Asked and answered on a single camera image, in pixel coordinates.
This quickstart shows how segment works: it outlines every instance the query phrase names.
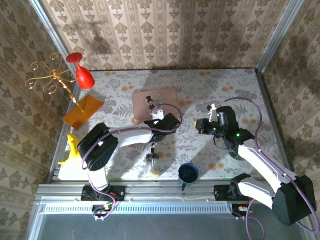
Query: blue cup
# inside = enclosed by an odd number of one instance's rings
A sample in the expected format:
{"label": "blue cup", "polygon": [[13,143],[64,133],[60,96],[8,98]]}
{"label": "blue cup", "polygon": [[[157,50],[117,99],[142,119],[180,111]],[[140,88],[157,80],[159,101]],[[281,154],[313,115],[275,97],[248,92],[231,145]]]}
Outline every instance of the blue cup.
{"label": "blue cup", "polygon": [[199,171],[195,165],[184,163],[178,169],[178,176],[182,184],[181,191],[184,191],[186,186],[190,186],[198,179]]}

